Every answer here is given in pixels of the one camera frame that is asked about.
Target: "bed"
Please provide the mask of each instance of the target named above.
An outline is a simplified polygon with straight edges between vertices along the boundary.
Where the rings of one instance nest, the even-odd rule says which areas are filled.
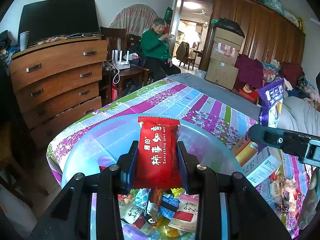
[[[161,113],[193,123],[230,149],[257,123],[259,111],[259,107],[251,102],[194,75],[172,75],[104,106],[66,128],[49,144],[47,160],[56,180],[61,184],[68,155],[86,132],[106,120],[142,113]],[[294,176],[298,190],[306,195],[309,177],[305,165],[293,156],[283,154],[283,157],[283,174],[287,178]],[[258,190],[263,195],[267,187],[258,186]],[[296,219],[281,219],[292,236],[296,236]]]

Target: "doorway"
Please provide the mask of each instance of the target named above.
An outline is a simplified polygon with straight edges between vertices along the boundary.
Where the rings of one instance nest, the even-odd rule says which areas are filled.
[[[204,42],[207,36],[213,0],[182,0],[179,24],[176,26],[172,62],[179,66],[181,72],[194,74],[199,67]],[[183,46],[186,56],[181,62],[180,54],[177,55],[179,46]]]

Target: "wooden wardrobe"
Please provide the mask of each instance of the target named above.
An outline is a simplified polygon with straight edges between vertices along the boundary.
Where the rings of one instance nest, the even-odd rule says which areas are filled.
[[[301,64],[306,35],[269,7],[254,0],[214,0],[211,19],[219,18],[227,18],[240,25],[245,35],[240,53],[267,63],[276,59],[280,63]],[[200,70],[208,70],[213,31],[210,24]]]

